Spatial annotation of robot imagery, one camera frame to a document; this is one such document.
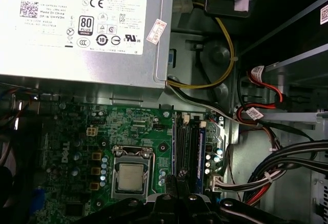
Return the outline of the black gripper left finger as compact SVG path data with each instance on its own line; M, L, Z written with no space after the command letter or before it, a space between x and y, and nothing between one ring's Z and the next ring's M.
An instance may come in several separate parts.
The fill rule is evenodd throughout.
M176 177L165 178L166 193L153 194L154 201L143 203L126 198L77 220L77 223L176 223Z

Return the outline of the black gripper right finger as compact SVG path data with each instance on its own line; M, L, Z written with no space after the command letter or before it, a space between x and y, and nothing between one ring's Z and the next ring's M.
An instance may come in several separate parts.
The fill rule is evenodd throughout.
M219 203L205 201L204 196L190 191L189 172L178 172L178 198L182 223L289 223L277 216L232 198Z

